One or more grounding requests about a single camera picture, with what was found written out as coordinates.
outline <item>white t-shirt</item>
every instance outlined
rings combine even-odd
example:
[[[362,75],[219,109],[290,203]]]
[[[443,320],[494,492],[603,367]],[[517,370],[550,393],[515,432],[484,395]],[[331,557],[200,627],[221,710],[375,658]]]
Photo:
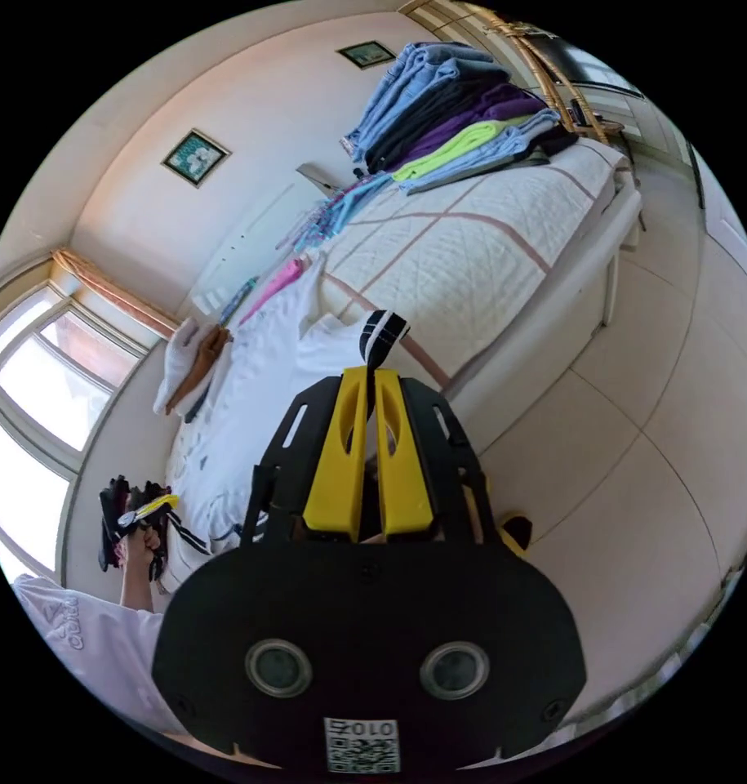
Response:
[[[183,525],[212,554],[238,544],[233,528],[245,519],[253,466],[295,396],[364,364],[359,342],[366,319],[349,326],[331,314],[315,320],[320,270],[314,263],[234,333],[210,405],[191,425],[194,441],[172,490]],[[369,444],[375,451],[373,439]]]
[[[88,691],[156,732],[186,734],[150,674],[163,615],[61,588],[44,577],[22,575],[11,588],[52,652]]]

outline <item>person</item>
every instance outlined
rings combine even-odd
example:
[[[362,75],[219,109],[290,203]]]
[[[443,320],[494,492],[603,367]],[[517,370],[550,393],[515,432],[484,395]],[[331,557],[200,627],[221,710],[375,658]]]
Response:
[[[510,515],[506,520],[524,519]],[[482,540],[478,521],[474,538]],[[504,521],[500,520],[499,528]],[[362,544],[384,544],[382,534]],[[11,588],[25,613],[66,669],[95,697],[121,715],[172,740],[238,762],[265,762],[241,752],[225,755],[193,738],[172,713],[153,681],[151,667],[163,615],[153,610],[149,567],[160,540],[137,528],[119,544],[119,604],[59,586],[45,577],[20,575]]]

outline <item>framed picture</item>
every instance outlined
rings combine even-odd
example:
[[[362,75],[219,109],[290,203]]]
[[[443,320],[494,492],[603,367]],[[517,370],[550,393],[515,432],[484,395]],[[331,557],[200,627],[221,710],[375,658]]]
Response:
[[[347,60],[351,60],[358,68],[371,68],[373,65],[389,63],[395,59],[395,55],[386,47],[382,47],[377,41],[365,41],[357,43],[352,47],[338,50],[339,55],[343,55]]]
[[[198,188],[231,153],[195,128],[161,161]]]

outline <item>bed frame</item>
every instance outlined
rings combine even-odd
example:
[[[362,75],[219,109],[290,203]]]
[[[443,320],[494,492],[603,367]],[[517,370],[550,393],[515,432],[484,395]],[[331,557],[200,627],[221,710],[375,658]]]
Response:
[[[507,327],[497,351],[447,397],[482,455],[574,363],[615,311],[620,248],[637,246],[642,197],[634,179]]]

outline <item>sticker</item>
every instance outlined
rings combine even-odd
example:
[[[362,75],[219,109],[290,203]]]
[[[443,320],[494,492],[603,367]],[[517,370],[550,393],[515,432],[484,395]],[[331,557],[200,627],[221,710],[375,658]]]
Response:
[[[398,722],[325,719],[330,773],[400,773]]]

